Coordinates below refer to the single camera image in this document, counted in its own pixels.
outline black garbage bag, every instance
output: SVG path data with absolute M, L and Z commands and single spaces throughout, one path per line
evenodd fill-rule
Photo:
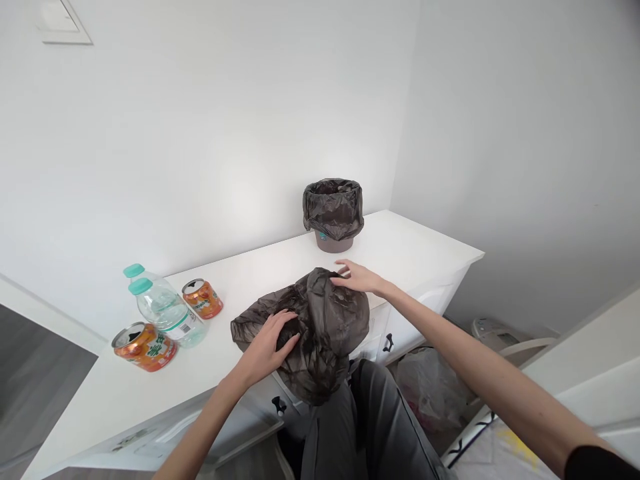
M 366 294 L 336 287 L 336 272 L 316 268 L 293 285 L 258 299 L 231 322 L 231 337 L 246 351 L 269 315 L 282 309 L 298 314 L 278 337 L 277 348 L 296 333 L 300 340 L 278 372 L 300 400 L 322 405 L 347 377 L 349 354 L 369 332 Z
M 324 179 L 311 183 L 302 197 L 304 224 L 336 241 L 354 238 L 365 226 L 362 188 L 353 180 Z

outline white plastic bag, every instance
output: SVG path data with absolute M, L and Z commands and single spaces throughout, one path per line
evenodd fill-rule
M 396 382 L 424 430 L 461 426 L 471 392 L 435 349 L 407 354 L 398 362 Z

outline hand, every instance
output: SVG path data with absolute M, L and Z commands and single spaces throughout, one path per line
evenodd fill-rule
M 344 276 L 344 278 L 331 278 L 333 284 L 338 287 L 346 287 L 362 292 L 372 292 L 381 296 L 382 291 L 387 284 L 389 284 L 389 282 L 384 280 L 380 275 L 350 260 L 336 260 L 335 262 L 338 265 L 344 265 L 344 267 L 338 270 L 338 273 Z
M 278 351 L 275 350 L 275 344 L 284 324 L 297 316 L 297 313 L 286 309 L 270 315 L 227 378 L 246 391 L 282 365 L 300 334 L 290 338 Z

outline aluminum can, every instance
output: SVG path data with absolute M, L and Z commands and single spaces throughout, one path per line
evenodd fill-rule
M 149 372 L 168 364 L 178 350 L 176 342 L 150 323 L 137 322 L 122 330 L 111 342 L 118 357 Z
M 182 287 L 182 298 L 205 320 L 214 318 L 224 306 L 211 284 L 202 279 L 191 280 Z

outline brown trash can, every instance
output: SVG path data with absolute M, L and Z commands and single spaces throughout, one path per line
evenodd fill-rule
M 353 245 L 353 239 L 345 239 L 336 241 L 318 230 L 314 230 L 315 240 L 318 243 L 318 248 L 327 253 L 342 253 L 347 251 Z
M 362 187 L 354 180 L 327 178 L 310 183 L 303 193 L 302 208 L 305 228 L 315 230 L 318 248 L 325 252 L 351 248 L 365 224 Z

